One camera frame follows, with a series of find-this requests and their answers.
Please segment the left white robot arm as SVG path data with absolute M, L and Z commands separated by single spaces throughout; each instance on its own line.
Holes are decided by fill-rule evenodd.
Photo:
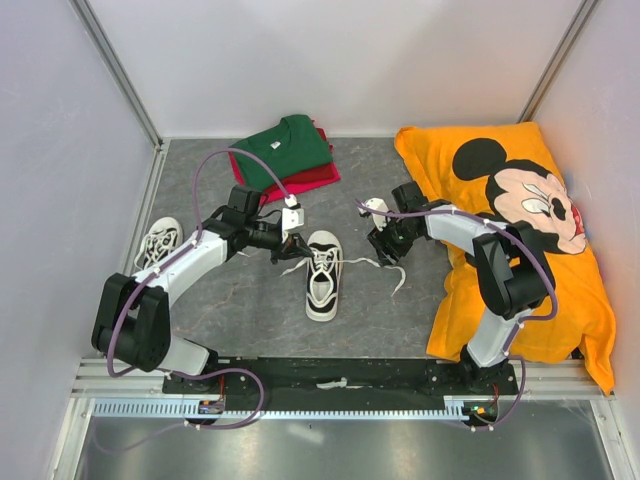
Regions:
M 170 309 L 205 274 L 246 247 L 269 251 L 273 263 L 311 256 L 300 234 L 304 210 L 295 196 L 286 197 L 275 223 L 261 217 L 261 199 L 257 190 L 233 187 L 228 202 L 164 260 L 132 276 L 111 275 L 103 287 L 92 346 L 110 363 L 178 373 L 198 393 L 215 389 L 220 378 L 211 363 L 215 352 L 175 336 Z

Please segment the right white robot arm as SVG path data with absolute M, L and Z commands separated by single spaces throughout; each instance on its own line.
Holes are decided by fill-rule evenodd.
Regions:
M 358 202 L 374 228 L 367 236 L 378 259 L 392 266 L 419 238 L 463 250 L 475 268 L 483 315 L 461 351 L 458 381 L 483 392 L 508 363 L 511 346 L 528 321 L 548 321 L 558 311 L 555 280 L 533 227 L 482 218 L 444 201 L 429 201 L 415 182 L 392 191 L 397 210 L 380 198 Z

